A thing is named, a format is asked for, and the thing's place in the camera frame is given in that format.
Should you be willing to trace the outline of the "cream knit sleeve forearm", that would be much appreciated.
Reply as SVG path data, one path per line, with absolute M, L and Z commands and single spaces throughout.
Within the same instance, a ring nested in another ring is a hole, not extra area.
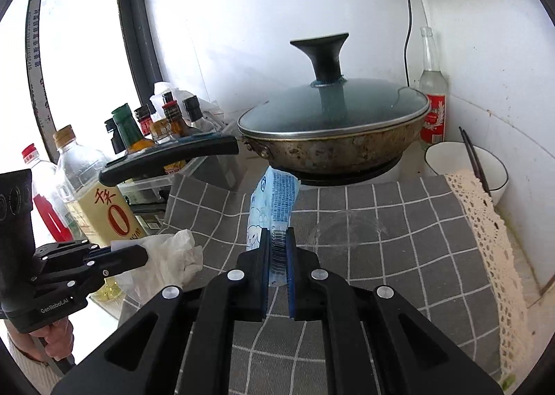
M 25 355 L 11 338 L 8 339 L 8 349 L 12 358 L 23 374 L 25 374 L 25 377 L 31 385 L 40 394 L 49 395 L 54 389 L 54 386 L 61 379 L 53 368 L 46 362 L 35 361 Z

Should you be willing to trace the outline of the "person's left hand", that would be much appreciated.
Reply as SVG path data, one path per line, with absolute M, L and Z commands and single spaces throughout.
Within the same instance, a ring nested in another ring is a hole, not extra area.
M 42 338 L 46 342 L 43 351 L 37 348 L 34 338 Z M 58 320 L 26 334 L 21 348 L 38 361 L 45 362 L 45 357 L 60 361 L 71 355 L 74 348 L 74 327 L 68 318 Z

